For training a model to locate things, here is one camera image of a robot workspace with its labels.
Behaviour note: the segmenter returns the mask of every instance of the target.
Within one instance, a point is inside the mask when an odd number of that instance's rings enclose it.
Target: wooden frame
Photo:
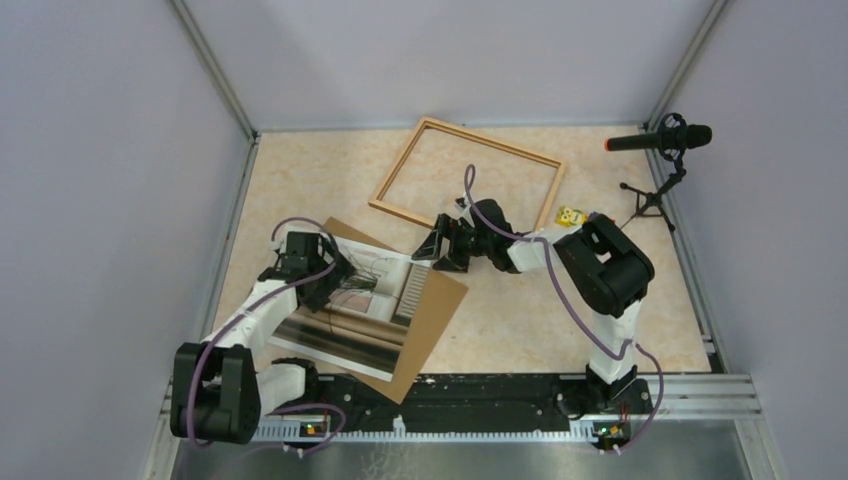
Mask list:
[[[374,195],[371,196],[371,199],[368,201],[368,205],[378,210],[382,210],[386,213],[390,213],[396,217],[400,217],[404,220],[410,221],[412,223],[417,223],[418,225],[421,225],[423,227],[433,228],[435,219],[426,218],[422,215],[418,215],[417,213],[413,213],[395,205],[391,205],[383,200],[383,197],[386,196],[386,192],[389,191],[389,187],[392,185],[392,182],[394,182],[395,178],[397,177],[398,172],[400,172],[400,169],[403,167],[403,164],[406,163],[406,159],[409,158],[409,155],[412,153],[412,150],[415,148],[415,145],[418,143],[418,140],[421,138],[421,135],[428,128],[438,130],[449,135],[464,138],[474,143],[486,145],[502,152],[511,153],[513,155],[517,155],[519,157],[526,158],[528,160],[532,160],[534,162],[538,162],[543,165],[548,165],[550,167],[556,168],[554,180],[553,182],[551,182],[550,190],[548,190],[548,195],[545,197],[545,203],[542,204],[542,210],[539,212],[539,218],[536,219],[536,225],[534,226],[534,229],[538,230],[544,226],[545,220],[548,216],[548,212],[551,210],[551,204],[553,203],[554,197],[556,196],[557,191],[559,190],[559,184],[560,182],[562,182],[562,177],[565,174],[565,164],[563,162],[547,157],[545,155],[541,155],[535,152],[525,150],[523,148],[519,148],[515,145],[500,140],[496,140],[494,138],[474,132],[467,128],[452,125],[450,123],[443,122],[441,120],[437,120],[435,118],[430,117],[421,117],[421,120],[418,121],[418,125],[415,127],[415,131],[412,133],[412,136],[406,142],[406,146],[404,147],[403,151],[401,151],[397,160],[395,160],[392,169],[389,171],[388,174],[386,174],[385,178],[383,178],[383,181],[380,182],[380,184],[377,186],[377,190],[374,191]]]

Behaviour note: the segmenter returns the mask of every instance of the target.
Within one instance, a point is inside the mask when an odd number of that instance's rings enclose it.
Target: white wall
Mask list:
[[[844,478],[848,3],[735,2],[672,106],[713,127],[676,188],[730,367],[790,478]]]
[[[246,143],[164,0],[0,2],[0,478],[137,478]]]
[[[711,0],[188,0],[254,126],[641,123]]]

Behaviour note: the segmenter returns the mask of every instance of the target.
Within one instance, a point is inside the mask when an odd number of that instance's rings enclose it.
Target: microphone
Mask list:
[[[713,139],[713,130],[706,125],[678,125],[672,128],[662,128],[657,133],[644,133],[627,137],[615,137],[604,142],[608,152],[619,150],[646,150],[656,148],[660,152],[666,150],[684,151],[688,148],[702,147]]]

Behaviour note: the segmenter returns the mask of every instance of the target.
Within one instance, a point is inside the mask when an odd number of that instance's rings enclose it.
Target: table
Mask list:
[[[654,190],[642,151],[606,152],[612,136],[634,126],[481,128],[481,132],[565,161],[568,170],[548,216],[560,205],[603,212],[622,224],[635,198],[620,182]],[[264,133],[234,239],[215,326],[246,298],[271,259],[276,223],[298,215],[323,221],[334,216],[362,232],[411,253],[428,230],[367,205],[410,130]],[[554,170],[441,132],[425,133],[386,200],[435,218],[462,193],[465,165],[477,165],[472,194],[495,198],[517,231],[532,229]],[[709,371],[699,325],[670,233],[662,219],[635,219],[625,233],[656,269],[642,306],[637,340],[671,372]],[[546,272],[508,275],[486,259],[472,259],[468,274],[451,274],[469,292],[424,366],[425,373],[582,372],[590,344],[559,303]],[[563,271],[566,294],[587,321],[590,310]],[[288,356],[269,347],[258,368]],[[654,371],[638,357],[640,371]],[[319,370],[337,372],[332,365]]]

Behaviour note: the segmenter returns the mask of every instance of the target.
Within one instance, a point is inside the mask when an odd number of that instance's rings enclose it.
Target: yellow object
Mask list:
[[[589,221],[589,215],[583,213],[582,210],[577,210],[563,205],[559,207],[559,212],[557,212],[556,222],[563,227],[583,225],[587,221]]]

